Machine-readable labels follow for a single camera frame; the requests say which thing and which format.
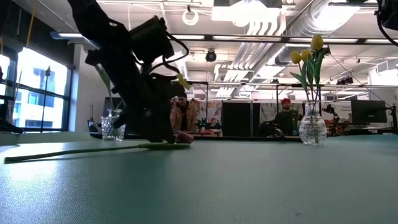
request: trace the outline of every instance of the window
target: window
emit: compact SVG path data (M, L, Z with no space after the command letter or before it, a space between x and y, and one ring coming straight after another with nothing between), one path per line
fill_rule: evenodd
M26 128L41 128L42 121L25 120ZM51 121L43 121L43 128L52 128Z
M72 71L32 49L23 49L14 58L16 62L0 55L2 68L11 62L7 68L10 79L0 84L0 94L16 97L14 125L28 132L67 131Z
M8 68L10 66L10 59L6 56L0 55L0 67L3 72L2 79L7 79Z
M45 76L45 71L48 68L51 72L47 80L47 89L45 89L47 78ZM20 79L20 76L20 84L47 90L59 95L66 94L68 68L31 49L24 48L23 51L18 54L17 80Z
M17 120L18 123L14 122L14 125L20 128L41 128L43 120L43 128L61 129L64 105L67 101L59 97L46 96L46 104L44 104L44 97L44 94L33 91L18 90L19 100L14 105L12 115L14 121Z

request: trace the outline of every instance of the security camera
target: security camera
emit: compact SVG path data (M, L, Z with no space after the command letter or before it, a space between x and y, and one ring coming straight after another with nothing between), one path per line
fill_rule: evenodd
M208 50L206 54L206 61L214 62L216 59L217 59L216 52L214 52L214 50Z

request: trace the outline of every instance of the green leaf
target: green leaf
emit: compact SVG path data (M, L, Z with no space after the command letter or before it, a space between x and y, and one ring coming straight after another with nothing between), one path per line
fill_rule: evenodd
M313 74L315 72L315 62L313 60L307 60L305 63L307 64L308 83L310 84L311 91L313 91Z
M317 66L315 67L315 74L314 74L314 78L315 78L315 84L317 85L317 88L319 88L319 82L320 82L320 72L321 72L321 66L322 66L322 60L325 57L325 54L327 53L326 49L323 49L321 54L318 57L318 61L317 61Z
M304 91L306 91L308 87L306 74L307 74L307 64L304 63L301 69L301 81L300 81Z
M111 91L111 80L109 79L108 75L106 74L105 70L103 68L100 68L99 66L95 66L95 69L97 70L99 76L101 77L102 81L104 82L106 88L108 91Z
M296 73L293 73L293 72L290 72L290 74L291 74L294 78L296 78L298 81L300 81L300 83L301 83L301 75L296 74Z

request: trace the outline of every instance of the red object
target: red object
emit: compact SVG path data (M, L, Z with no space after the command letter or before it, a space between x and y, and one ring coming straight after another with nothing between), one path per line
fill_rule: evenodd
M284 99L282 100L282 104L284 104L284 103L291 103L291 101L290 101L290 99L288 99L288 98L284 98Z
M191 144L193 142L193 136L184 132L181 132L177 135L176 141L178 143L188 143Z

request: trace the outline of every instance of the red cap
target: red cap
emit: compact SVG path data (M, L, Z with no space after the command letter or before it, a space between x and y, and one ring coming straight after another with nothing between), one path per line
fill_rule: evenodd
M288 99L288 98L284 98L284 99L282 100L282 104L284 104L284 103L291 103L291 101L290 101L290 99Z

